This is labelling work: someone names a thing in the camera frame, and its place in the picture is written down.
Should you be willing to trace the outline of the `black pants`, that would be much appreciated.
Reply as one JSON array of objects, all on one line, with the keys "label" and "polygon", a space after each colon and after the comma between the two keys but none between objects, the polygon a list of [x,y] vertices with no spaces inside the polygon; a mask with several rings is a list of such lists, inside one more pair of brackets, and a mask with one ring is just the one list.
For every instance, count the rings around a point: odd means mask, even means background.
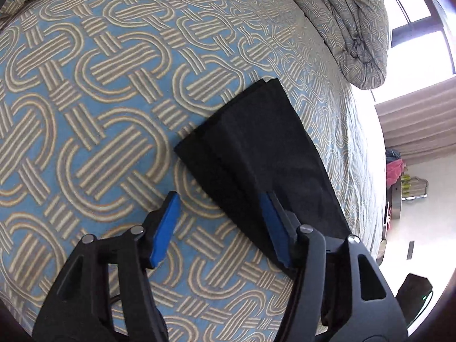
[{"label": "black pants", "polygon": [[175,152],[203,191],[249,240],[278,262],[260,209],[274,192],[300,225],[345,239],[351,232],[313,141],[278,79],[259,80],[221,107]]}]

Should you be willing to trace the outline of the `pink clothing pile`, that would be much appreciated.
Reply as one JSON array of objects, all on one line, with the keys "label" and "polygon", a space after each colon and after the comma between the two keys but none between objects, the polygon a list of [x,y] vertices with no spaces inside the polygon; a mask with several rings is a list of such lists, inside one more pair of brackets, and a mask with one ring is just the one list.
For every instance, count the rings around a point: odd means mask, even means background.
[{"label": "pink clothing pile", "polygon": [[391,188],[404,171],[404,160],[398,150],[386,149],[386,188]]}]

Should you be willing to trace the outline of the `cluttered side shelf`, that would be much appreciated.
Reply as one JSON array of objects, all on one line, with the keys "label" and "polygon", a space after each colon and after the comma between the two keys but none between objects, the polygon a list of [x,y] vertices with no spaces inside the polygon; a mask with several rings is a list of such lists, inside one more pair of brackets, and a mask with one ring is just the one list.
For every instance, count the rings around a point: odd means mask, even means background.
[{"label": "cluttered side shelf", "polygon": [[401,174],[397,181],[386,190],[385,223],[399,220],[405,202],[427,198],[429,182],[426,179],[409,174]]}]

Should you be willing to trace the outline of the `black box on floor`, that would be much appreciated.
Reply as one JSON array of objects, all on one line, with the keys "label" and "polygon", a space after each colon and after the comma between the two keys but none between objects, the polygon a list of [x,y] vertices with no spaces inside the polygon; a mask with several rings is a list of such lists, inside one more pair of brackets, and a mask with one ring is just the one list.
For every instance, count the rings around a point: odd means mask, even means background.
[{"label": "black box on floor", "polygon": [[411,325],[429,297],[433,294],[433,286],[428,278],[409,273],[396,294],[396,300],[404,314],[406,324]]}]

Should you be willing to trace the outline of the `blue beige patterned bedspread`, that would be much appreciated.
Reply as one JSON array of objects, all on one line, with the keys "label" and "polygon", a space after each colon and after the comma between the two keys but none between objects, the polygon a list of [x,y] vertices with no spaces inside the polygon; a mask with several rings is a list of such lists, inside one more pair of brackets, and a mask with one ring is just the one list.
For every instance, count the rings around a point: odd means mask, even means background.
[{"label": "blue beige patterned bedspread", "polygon": [[170,191],[181,215],[154,300],[172,341],[272,341],[291,292],[174,147],[277,78],[350,229],[377,254],[384,141],[294,0],[6,0],[1,7],[1,300],[26,330],[86,234],[124,232]]}]

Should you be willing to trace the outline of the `beige curtain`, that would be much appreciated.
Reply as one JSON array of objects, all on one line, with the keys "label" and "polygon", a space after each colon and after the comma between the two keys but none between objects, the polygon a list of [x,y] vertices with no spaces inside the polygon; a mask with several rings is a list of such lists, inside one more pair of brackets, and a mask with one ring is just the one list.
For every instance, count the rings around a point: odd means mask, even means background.
[{"label": "beige curtain", "polygon": [[455,77],[376,105],[385,145],[408,165],[455,153]]}]

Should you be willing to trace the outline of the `dark framed window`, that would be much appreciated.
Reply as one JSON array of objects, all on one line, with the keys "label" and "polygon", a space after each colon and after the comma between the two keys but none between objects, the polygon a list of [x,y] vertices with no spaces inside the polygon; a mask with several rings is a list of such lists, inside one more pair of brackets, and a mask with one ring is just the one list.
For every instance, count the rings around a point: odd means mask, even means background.
[{"label": "dark framed window", "polygon": [[437,0],[385,0],[387,11],[393,13],[390,23],[391,47],[412,39],[440,32],[447,50],[451,74],[455,75],[455,58],[451,50],[450,29],[444,21],[444,10]]}]

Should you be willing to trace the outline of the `folded beige patterned duvet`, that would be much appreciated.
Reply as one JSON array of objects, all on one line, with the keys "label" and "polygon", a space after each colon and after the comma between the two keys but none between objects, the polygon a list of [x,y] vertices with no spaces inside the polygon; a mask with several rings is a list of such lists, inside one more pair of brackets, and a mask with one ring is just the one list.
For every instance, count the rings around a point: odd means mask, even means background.
[{"label": "folded beige patterned duvet", "polygon": [[347,81],[359,89],[376,89],[385,83],[391,33],[384,0],[294,1]]}]

